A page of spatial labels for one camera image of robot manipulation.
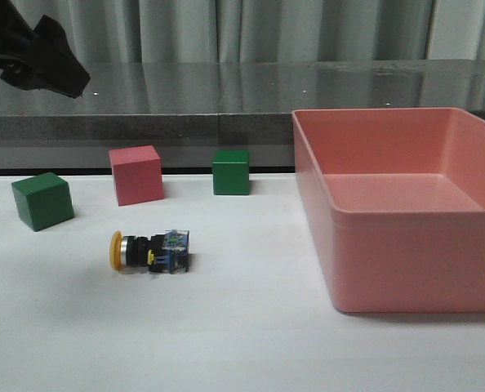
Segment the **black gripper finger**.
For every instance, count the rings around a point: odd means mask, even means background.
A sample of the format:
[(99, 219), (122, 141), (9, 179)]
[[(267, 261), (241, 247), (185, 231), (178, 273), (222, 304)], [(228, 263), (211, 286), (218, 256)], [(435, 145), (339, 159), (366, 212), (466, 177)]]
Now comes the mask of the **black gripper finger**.
[(71, 98), (91, 79), (56, 20), (44, 15), (32, 29), (9, 1), (0, 1), (0, 70), (0, 79), (13, 87)]

